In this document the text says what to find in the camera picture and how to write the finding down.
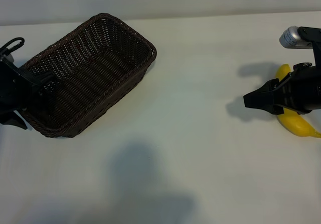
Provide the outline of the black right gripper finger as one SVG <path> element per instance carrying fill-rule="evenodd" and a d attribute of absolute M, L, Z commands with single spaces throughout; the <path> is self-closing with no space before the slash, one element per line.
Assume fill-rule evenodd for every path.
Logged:
<path fill-rule="evenodd" d="M 272 99 L 272 91 L 278 85 L 278 80 L 269 80 L 257 90 L 243 96 L 244 102 L 266 102 Z"/>
<path fill-rule="evenodd" d="M 266 105 L 266 104 L 262 104 L 259 102 L 251 102 L 249 100 L 245 100 L 244 104 L 245 104 L 245 107 L 247 107 L 247 108 L 263 110 L 263 111 L 266 111 L 272 115 L 284 114 L 283 108 L 280 106 L 277 106 L 277 105 L 270 105 L 270 104 Z"/>

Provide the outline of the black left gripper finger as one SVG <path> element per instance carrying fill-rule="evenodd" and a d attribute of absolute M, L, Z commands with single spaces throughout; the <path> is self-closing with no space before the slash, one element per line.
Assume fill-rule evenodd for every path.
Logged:
<path fill-rule="evenodd" d="M 27 129 L 27 125 L 25 124 L 24 120 L 20 116 L 18 116 L 14 111 L 1 110 L 0 123 L 2 125 L 16 126 L 23 130 Z"/>
<path fill-rule="evenodd" d="M 33 74 L 30 71 L 21 69 L 20 76 L 27 81 L 31 89 L 31 93 L 38 93 L 44 88 L 45 85 L 53 82 L 56 79 L 56 76 L 51 71 Z"/>

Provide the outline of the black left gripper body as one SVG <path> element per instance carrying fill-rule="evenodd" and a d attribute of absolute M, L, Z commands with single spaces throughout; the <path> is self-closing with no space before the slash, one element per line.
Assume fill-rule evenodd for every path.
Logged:
<path fill-rule="evenodd" d="M 1 59 L 1 114 L 22 109 L 31 98 L 31 85 L 8 59 Z"/>

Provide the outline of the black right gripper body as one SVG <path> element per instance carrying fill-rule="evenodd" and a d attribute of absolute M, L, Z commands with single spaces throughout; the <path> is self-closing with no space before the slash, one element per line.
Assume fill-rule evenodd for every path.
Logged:
<path fill-rule="evenodd" d="M 274 103 L 299 114 L 308 114 L 320 109 L 320 69 L 311 63 L 281 65 L 276 78 L 279 83 L 274 89 Z"/>

